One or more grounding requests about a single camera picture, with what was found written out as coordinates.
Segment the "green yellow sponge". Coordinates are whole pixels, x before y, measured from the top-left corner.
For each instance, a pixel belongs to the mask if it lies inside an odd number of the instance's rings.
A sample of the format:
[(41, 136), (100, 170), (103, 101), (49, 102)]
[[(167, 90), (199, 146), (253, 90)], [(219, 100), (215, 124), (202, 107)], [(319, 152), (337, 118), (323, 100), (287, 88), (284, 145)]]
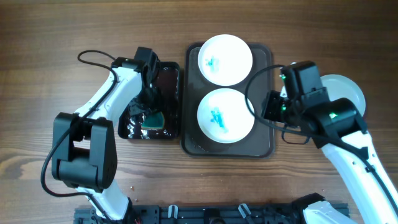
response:
[(162, 112), (157, 112), (154, 114), (147, 115), (142, 124), (142, 129), (147, 130), (158, 130), (163, 129), (165, 125), (165, 118)]

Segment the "white plate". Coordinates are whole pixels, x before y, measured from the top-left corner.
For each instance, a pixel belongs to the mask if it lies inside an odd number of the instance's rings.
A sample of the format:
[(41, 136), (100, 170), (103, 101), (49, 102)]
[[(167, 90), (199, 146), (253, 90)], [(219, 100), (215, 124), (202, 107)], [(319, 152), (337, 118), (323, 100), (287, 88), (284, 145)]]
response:
[(245, 41), (231, 34), (220, 34), (211, 37), (200, 47), (197, 64), (209, 82), (233, 86), (249, 75), (253, 56)]
[(346, 98), (355, 105), (359, 114), (364, 116), (366, 100), (362, 90), (354, 81), (337, 74), (317, 75), (316, 79), (320, 79), (323, 87), (326, 87), (330, 101)]
[(198, 105), (197, 121), (211, 140), (230, 144), (244, 139), (254, 126), (250, 101), (238, 90), (219, 88), (205, 95)]

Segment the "white plate top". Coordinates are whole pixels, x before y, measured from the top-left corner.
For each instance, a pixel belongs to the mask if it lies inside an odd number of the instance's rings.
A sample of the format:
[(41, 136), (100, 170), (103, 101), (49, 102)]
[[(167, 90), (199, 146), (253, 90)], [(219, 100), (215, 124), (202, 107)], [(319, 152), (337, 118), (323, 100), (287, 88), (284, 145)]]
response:
[(211, 37), (200, 47), (197, 64), (209, 82), (233, 86), (249, 75), (253, 56), (245, 41), (231, 34), (220, 34)]

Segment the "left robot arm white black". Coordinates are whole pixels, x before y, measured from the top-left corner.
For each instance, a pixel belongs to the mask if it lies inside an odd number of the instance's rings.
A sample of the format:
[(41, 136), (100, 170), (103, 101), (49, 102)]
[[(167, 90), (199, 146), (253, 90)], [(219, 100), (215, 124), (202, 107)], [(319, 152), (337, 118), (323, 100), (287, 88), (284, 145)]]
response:
[(133, 99), (139, 106), (158, 107), (151, 87), (159, 73), (157, 56), (118, 57), (108, 68), (109, 77), (74, 113), (59, 113), (53, 122), (53, 146), (42, 168), (40, 181), (50, 195), (60, 197), (45, 184), (51, 168), (55, 180), (85, 196), (96, 223), (139, 223), (131, 199), (123, 194), (114, 176), (118, 166), (114, 126)]

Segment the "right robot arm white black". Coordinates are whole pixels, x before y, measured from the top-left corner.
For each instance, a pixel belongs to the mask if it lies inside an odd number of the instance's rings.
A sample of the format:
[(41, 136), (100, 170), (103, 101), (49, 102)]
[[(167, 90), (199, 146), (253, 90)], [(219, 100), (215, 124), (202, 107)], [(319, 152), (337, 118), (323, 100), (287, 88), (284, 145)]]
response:
[(397, 190), (384, 170), (364, 119), (346, 98), (330, 101), (325, 88), (281, 97), (270, 91), (260, 119), (312, 138), (334, 165), (366, 223), (397, 223)]

